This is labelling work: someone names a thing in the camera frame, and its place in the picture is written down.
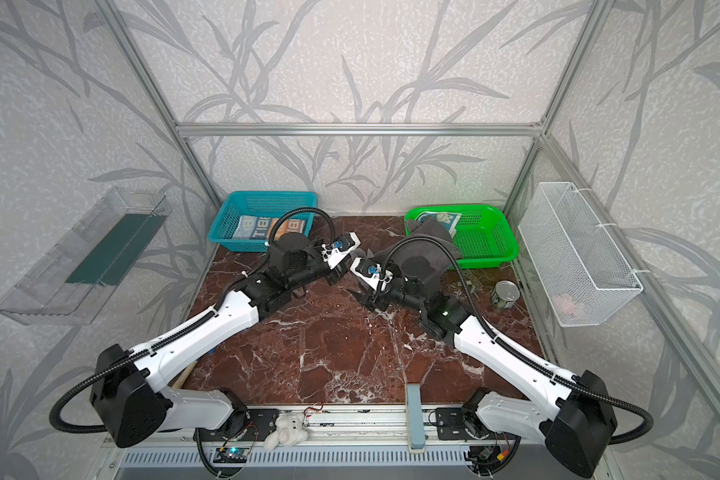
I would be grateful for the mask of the teal patterned towel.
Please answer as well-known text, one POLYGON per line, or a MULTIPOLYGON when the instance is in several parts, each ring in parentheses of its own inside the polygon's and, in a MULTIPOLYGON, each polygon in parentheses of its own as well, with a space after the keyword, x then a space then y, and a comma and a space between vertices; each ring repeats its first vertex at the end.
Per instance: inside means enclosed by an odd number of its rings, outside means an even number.
POLYGON ((462 214, 459 212, 449 211, 423 211, 418 217, 419 222, 424 223, 427 220, 435 220, 438 222, 451 237, 454 237, 458 232, 458 223, 462 218, 462 214))

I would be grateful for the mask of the green lit circuit board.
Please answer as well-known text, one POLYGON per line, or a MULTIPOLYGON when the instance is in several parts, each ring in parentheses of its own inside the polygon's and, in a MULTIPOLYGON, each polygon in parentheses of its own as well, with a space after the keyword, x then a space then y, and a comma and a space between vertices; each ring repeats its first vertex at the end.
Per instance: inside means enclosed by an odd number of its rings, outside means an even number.
POLYGON ((247 462, 249 454, 249 448, 220 447, 215 450, 213 462, 215 464, 242 464, 247 462))

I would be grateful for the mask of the green plastic basket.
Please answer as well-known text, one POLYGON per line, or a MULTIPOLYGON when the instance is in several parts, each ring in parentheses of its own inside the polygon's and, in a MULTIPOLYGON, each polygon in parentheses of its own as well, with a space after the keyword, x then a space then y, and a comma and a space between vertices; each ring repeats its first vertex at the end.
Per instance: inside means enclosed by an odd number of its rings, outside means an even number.
POLYGON ((458 261, 462 269, 498 268, 518 255, 518 243, 501 210, 485 204, 458 204, 418 207, 409 210, 404 220, 417 220, 423 211, 459 212, 462 218, 454 243, 463 253, 458 261))

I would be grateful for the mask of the white plush toy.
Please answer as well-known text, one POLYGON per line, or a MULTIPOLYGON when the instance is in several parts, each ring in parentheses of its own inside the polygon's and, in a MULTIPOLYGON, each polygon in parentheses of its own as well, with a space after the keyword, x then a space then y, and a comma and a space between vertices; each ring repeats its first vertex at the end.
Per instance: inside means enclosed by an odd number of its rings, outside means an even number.
POLYGON ((275 420, 276 430, 270 433, 263 442, 266 451, 277 447, 290 447, 306 441, 309 433, 305 428, 303 413, 283 413, 275 420))

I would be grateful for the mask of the clear plastic wall bin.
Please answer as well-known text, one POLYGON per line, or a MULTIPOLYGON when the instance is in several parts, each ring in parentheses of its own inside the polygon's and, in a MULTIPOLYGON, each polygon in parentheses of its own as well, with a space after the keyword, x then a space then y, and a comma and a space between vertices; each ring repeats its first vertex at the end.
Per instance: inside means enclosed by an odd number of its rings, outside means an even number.
POLYGON ((0 299, 0 314, 22 325, 92 323, 171 213, 162 193, 111 188, 0 299))

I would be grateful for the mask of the printed rabbit towel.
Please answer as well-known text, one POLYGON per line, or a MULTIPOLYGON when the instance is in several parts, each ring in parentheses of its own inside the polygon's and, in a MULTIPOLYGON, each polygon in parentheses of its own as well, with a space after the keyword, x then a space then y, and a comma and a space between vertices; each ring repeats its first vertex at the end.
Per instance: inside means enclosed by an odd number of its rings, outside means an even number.
MULTIPOLYGON (((233 232, 234 239, 241 240, 267 240, 269 235, 279 221, 275 217, 242 215, 239 217, 238 225, 233 232)), ((298 218, 289 218, 277 229, 275 239, 278 240, 286 233, 303 233, 305 221, 298 218)))

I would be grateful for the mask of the grey blue sponge block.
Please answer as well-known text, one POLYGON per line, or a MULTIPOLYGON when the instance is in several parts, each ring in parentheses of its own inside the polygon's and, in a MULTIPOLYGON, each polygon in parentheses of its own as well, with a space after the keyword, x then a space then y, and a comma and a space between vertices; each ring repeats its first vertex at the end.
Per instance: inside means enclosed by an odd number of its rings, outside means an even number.
POLYGON ((412 454, 425 451, 426 432, 419 384, 407 384, 406 393, 406 427, 408 450, 412 454))

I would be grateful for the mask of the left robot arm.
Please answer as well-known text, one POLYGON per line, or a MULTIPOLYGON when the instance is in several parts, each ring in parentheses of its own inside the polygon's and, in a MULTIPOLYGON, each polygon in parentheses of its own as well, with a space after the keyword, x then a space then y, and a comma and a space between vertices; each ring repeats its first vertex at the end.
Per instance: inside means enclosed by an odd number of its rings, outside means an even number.
POLYGON ((121 448, 156 432, 185 428, 217 430, 245 407, 230 392, 177 389, 171 381, 203 354, 266 319, 293 298, 296 290, 320 279, 337 283, 348 270, 356 234, 338 234, 316 244, 302 233, 280 234, 301 207, 283 214, 266 240, 258 265, 232 281, 214 304, 178 327, 125 350, 103 351, 95 372, 64 393, 51 407, 49 423, 69 434, 107 433, 121 448))

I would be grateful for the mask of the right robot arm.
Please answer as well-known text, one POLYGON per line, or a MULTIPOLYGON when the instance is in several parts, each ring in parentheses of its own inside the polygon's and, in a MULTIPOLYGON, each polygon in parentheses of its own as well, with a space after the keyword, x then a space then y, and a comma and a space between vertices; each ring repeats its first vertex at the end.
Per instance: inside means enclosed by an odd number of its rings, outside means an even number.
POLYGON ((355 233, 345 240, 349 270, 361 287, 354 296, 361 304, 370 310, 399 305, 418 312, 425 332, 489 367, 523 394, 521 400, 496 392, 475 395, 465 405, 465 420, 474 431, 541 442, 570 472, 590 478, 607 447, 652 429, 654 419, 646 409, 610 396, 593 372, 577 375, 535 355, 491 325, 472 295, 459 300, 443 294, 441 262, 463 273, 454 245, 412 235, 370 257, 360 252, 355 233))

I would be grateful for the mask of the teal plastic basket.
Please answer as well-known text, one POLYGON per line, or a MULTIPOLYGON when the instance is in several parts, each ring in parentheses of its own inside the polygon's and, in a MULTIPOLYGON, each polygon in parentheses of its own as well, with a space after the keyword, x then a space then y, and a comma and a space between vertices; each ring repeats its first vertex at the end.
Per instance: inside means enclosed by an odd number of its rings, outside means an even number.
POLYGON ((318 195, 300 191, 237 191, 228 195, 211 224, 208 240, 232 252, 264 252, 267 234, 235 238, 244 216, 277 218, 299 207, 317 207, 318 195))

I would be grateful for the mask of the metal tin can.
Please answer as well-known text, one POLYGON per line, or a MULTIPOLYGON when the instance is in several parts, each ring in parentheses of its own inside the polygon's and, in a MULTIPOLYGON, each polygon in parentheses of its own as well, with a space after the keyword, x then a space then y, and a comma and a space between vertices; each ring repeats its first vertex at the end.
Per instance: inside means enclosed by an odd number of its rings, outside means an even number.
POLYGON ((492 292, 492 303, 495 308, 499 310, 511 309, 520 298, 521 292, 515 283, 509 280, 501 280, 495 284, 492 292))

